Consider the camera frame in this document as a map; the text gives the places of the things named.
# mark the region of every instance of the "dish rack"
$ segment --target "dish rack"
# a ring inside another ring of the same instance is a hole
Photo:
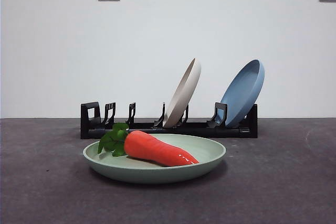
[[[80,113],[80,138],[100,139],[106,132],[112,129],[115,116],[116,103],[108,103],[105,105],[104,119],[101,120],[100,108],[98,102],[90,102],[81,104]],[[94,109],[94,116],[89,118],[89,110]],[[135,122],[135,102],[129,105],[129,116],[124,122],[129,125],[129,132],[139,130],[146,133],[164,133],[164,134],[182,134],[201,137],[233,137],[233,138],[257,138],[258,137],[258,115],[257,105],[254,104],[245,118],[235,127],[226,128],[225,121],[227,118],[227,104],[215,103],[215,113],[210,120],[206,122],[188,122],[189,105],[186,107],[183,115],[178,123],[172,128],[164,128],[163,119],[165,115],[165,103],[162,106],[161,117],[152,122]],[[108,118],[109,112],[112,110],[112,116]],[[223,110],[224,116],[221,121],[217,121],[218,110]]]

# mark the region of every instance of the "green plate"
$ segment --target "green plate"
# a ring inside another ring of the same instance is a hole
[[[157,139],[180,147],[192,154],[198,164],[164,167],[130,156],[113,157],[111,153],[97,154],[98,142],[88,145],[83,155],[98,173],[124,182],[141,184],[172,183],[196,178],[214,169],[222,160],[226,149],[213,140],[188,135],[152,134]]]

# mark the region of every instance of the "gray carpet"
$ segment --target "gray carpet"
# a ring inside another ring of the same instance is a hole
[[[79,119],[1,120],[1,223],[336,223],[336,119],[259,119],[212,172],[136,185],[89,168]]]

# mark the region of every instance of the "carrot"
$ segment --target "carrot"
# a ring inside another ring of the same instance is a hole
[[[127,135],[124,150],[131,157],[148,159],[167,166],[199,163],[187,151],[142,131],[133,131]]]

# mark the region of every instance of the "green leaf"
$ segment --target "green leaf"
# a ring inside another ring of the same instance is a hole
[[[124,130],[118,130],[118,140],[125,141],[125,138],[127,137],[128,133]]]
[[[125,151],[124,151],[124,143],[118,141],[114,147],[116,148],[114,150],[114,152],[112,153],[112,156],[113,157],[120,157],[120,156],[123,156],[125,155]]]
[[[113,140],[118,140],[118,131],[112,130],[107,132],[105,135],[112,138]]]
[[[116,132],[107,132],[104,136],[102,136],[98,144],[98,154],[101,153],[103,147],[106,150],[114,151],[114,145],[117,142],[117,138],[115,137],[115,135],[117,135]]]
[[[115,123],[112,127],[113,130],[127,130],[128,129],[128,124],[126,123]]]

